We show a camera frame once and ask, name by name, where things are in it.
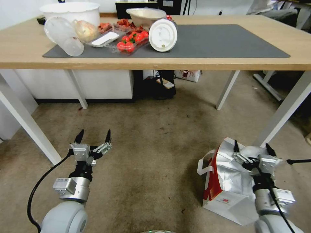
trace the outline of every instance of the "red and white bag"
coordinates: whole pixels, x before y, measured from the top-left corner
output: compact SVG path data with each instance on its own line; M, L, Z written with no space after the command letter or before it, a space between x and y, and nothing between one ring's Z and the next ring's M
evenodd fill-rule
M254 182L249 171L232 157L233 147L234 140L225 138L217 151L211 150L199 160L197 173L206 173L203 208L244 226L258 219ZM209 162L205 168L204 158Z

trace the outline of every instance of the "cherry tomato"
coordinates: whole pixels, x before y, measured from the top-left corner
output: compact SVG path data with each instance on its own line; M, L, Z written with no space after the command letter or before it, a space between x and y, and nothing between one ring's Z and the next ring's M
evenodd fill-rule
M140 33L137 33L137 35L134 37L134 40L136 43L142 41L144 38Z
M128 53L131 53L134 51L134 45L132 42L127 42L125 45L125 50L128 52Z
M130 41L130 39L127 37L127 36L124 36L124 37L122 37L122 41L124 42L129 42Z
M146 32L146 31L142 31L141 35L143 38L146 38L149 36L148 32Z
M126 44L124 44L124 42L122 41L117 44L117 48L120 52L124 51L125 47L126 47Z

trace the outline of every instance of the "table leg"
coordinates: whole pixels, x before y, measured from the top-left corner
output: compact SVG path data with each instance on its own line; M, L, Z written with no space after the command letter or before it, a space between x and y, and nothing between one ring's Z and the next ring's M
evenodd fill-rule
M61 161L58 152L52 146L30 113L17 98L10 86L7 84L3 76L0 74L0 100L8 108L11 114L26 130L29 136L35 141L43 153L49 158L53 164Z
M294 111L311 92L311 71L306 71L287 95L268 125L259 134L253 146L264 147L280 130Z
M85 96L83 94L83 91L79 85L78 79L74 74L73 70L64 70L65 74L67 75L67 77L69 78L69 81L71 82L71 84L73 85L74 89L76 90L76 94L78 97L78 100L80 101L81 106L84 109L87 109L87 102L85 100Z
M283 98L279 95L279 93L278 93L276 90L274 90L273 87L271 87L271 86L268 84L268 81L270 80L270 78L271 78L273 72L274 72L274 71L268 71L267 74L266 74L266 76L265 76L264 78L262 78L262 77L260 76L260 74L257 74L257 73L254 74L253 76L254 76L254 78L255 78L258 82L260 82L261 85L263 85L263 87L264 87L268 92L271 93L271 95L273 95L273 96L277 99L277 101L281 101Z
M218 100L218 102L216 104L216 109L217 110L220 110L221 107L223 106L223 104L224 104L224 102L225 102L225 100L226 100L226 98L227 98L227 96L228 96L228 94L229 94L229 92L230 92L230 90L231 90L231 88L232 88L232 86L233 86L237 76L239 75L239 73L240 73L240 71L232 71L231 72L231 74L230 74L230 76L228 78L228 81L227 81L227 83L225 85L225 88L223 89L223 92L221 93L220 98L219 98L219 100Z
M301 30L302 27L305 25L305 23L307 22L307 20L310 18L311 15L311 9L301 9L303 11L303 14L300 16L300 23L298 23L296 25L296 28Z

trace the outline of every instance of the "white lid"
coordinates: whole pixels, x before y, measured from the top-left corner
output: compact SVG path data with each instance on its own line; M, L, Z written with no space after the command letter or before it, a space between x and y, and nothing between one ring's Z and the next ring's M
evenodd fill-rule
M177 29L171 21L160 19L151 26L149 42L155 50L159 52L169 51L174 47L176 41Z

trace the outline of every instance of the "white cup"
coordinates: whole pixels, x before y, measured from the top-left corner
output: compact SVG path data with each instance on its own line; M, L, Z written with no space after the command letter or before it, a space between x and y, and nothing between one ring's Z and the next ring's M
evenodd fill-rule
M83 53L84 45L68 20L61 17L50 18L45 22L44 31L47 37L69 56L76 57Z

